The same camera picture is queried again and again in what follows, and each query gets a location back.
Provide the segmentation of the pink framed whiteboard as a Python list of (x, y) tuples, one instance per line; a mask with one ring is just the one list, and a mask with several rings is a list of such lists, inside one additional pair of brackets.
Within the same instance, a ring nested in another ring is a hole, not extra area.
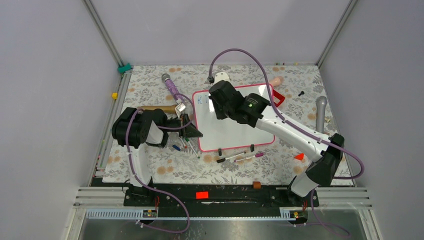
[(203, 137), (198, 139), (199, 149), (202, 152), (246, 148), (251, 145), (269, 145), (275, 141), (275, 136), (266, 131), (239, 124), (230, 118), (217, 119), (207, 90), (194, 92), (192, 101), (195, 124), (203, 134)]

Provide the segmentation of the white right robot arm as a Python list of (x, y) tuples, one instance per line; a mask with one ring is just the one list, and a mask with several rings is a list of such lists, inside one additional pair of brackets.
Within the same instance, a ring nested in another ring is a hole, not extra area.
[(344, 137), (310, 129), (272, 108), (271, 102), (257, 93), (243, 96), (229, 81), (221, 80), (209, 89), (217, 119), (230, 118), (241, 125), (270, 133), (305, 154), (308, 168), (289, 184), (287, 201), (301, 205), (312, 189), (328, 187), (343, 158)]

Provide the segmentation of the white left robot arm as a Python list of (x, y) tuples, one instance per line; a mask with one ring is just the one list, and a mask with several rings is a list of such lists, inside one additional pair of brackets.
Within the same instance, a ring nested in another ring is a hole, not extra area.
[(127, 107), (112, 126), (112, 137), (119, 146), (127, 150), (130, 177), (126, 194), (129, 197), (135, 196), (144, 206), (155, 200), (155, 192), (149, 188), (152, 187), (153, 177), (148, 167), (146, 146), (164, 148), (169, 132), (176, 132), (183, 139), (203, 137), (186, 113), (180, 117), (168, 118), (161, 108)]

